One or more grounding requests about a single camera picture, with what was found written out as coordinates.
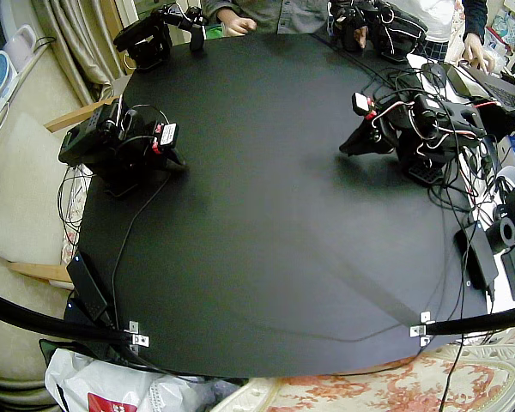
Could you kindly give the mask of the grey-shirted person right hand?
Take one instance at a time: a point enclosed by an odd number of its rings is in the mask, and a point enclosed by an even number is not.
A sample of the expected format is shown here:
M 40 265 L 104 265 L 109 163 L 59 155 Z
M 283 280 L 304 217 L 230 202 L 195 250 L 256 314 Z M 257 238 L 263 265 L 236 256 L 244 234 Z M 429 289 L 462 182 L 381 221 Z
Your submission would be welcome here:
M 231 9 L 219 9 L 217 17 L 227 37 L 244 36 L 257 29 L 257 23 L 253 19 L 240 17 Z

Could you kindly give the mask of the white-shirted person left hand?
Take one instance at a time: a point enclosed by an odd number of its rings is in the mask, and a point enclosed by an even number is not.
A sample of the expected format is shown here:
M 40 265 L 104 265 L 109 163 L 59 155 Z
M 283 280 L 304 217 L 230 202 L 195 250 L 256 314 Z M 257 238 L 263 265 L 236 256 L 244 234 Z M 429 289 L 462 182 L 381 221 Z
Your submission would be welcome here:
M 484 52 L 481 38 L 475 33 L 467 33 L 463 44 L 463 59 L 469 66 L 489 73 L 493 62 L 490 56 Z

